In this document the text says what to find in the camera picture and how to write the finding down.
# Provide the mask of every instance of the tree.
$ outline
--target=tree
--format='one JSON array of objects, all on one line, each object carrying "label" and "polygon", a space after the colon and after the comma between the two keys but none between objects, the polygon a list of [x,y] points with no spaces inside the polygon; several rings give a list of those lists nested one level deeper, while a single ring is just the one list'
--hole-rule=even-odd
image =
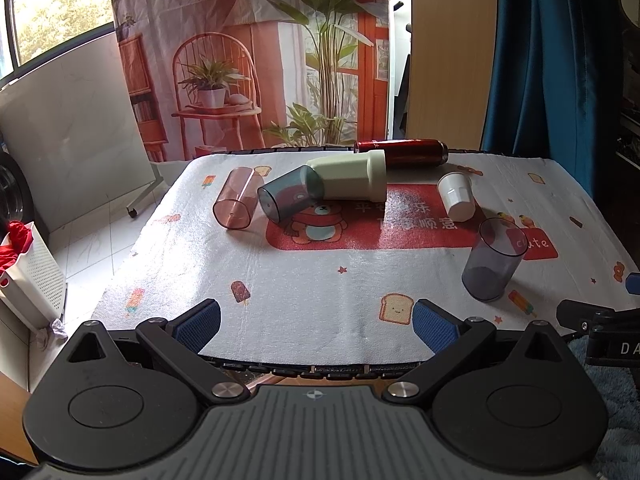
[{"label": "tree", "polygon": [[20,63],[113,20],[111,0],[49,0],[15,7]]}]

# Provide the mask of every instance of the blue gripper pad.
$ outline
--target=blue gripper pad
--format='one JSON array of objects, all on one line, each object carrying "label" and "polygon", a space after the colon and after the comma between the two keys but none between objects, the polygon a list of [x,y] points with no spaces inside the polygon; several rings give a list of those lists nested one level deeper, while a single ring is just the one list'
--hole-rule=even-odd
[{"label": "blue gripper pad", "polygon": [[167,325],[175,340],[197,354],[220,330],[220,306],[216,300],[205,300]]},{"label": "blue gripper pad", "polygon": [[442,310],[429,300],[418,300],[414,305],[412,325],[415,335],[434,354],[444,350],[460,337],[459,326],[464,324],[457,317]]},{"label": "blue gripper pad", "polygon": [[630,272],[625,280],[626,291],[640,296],[640,272]]}]

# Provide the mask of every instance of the white tablecloth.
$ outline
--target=white tablecloth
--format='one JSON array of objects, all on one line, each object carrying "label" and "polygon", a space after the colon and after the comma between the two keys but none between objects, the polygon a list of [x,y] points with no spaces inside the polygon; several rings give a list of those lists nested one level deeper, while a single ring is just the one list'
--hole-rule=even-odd
[{"label": "white tablecloth", "polygon": [[[260,168],[269,171],[268,181],[327,155],[194,160],[142,229],[94,319],[110,330],[134,328],[215,298],[221,329],[203,354],[280,364],[388,364],[433,355],[411,323],[411,303],[420,298],[460,319],[482,316],[502,329],[546,319],[560,333],[567,330],[555,311],[565,298],[617,310],[638,306],[624,286],[637,270],[633,261],[580,185],[551,160],[452,154],[435,170],[389,173],[386,210],[328,204],[328,215],[311,213],[283,230],[268,228],[258,206],[245,231],[217,224],[212,204],[231,169],[269,167]],[[470,172],[482,210],[456,225],[447,221],[434,184],[459,166]],[[533,259],[520,264],[500,300],[485,304],[469,296],[460,275],[479,221],[497,214],[526,229]],[[241,283],[232,287],[235,282]]]}]

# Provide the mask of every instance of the blue curtain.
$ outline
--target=blue curtain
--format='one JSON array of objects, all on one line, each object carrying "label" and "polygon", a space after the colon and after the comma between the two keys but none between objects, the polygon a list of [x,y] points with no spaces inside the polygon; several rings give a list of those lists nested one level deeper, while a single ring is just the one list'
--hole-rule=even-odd
[{"label": "blue curtain", "polygon": [[596,197],[621,99],[618,0],[498,0],[483,150],[552,158]]}]

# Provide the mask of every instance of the window frame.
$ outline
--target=window frame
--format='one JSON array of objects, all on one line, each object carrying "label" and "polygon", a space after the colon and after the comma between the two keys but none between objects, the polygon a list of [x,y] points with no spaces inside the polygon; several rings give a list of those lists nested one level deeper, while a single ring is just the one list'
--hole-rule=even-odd
[{"label": "window frame", "polygon": [[20,64],[18,60],[19,46],[17,43],[17,29],[15,27],[15,15],[14,15],[14,0],[4,0],[4,26],[6,27],[7,40],[9,44],[9,56],[11,58],[11,64],[14,70],[9,72],[3,78],[0,78],[0,89],[11,81],[19,79],[27,75],[37,67],[44,65],[52,59],[66,54],[70,50],[89,43],[90,41],[97,40],[107,34],[115,32],[115,26],[113,21],[99,25],[92,28],[78,36],[69,38],[60,44],[38,54],[36,57],[28,60],[27,62]]}]

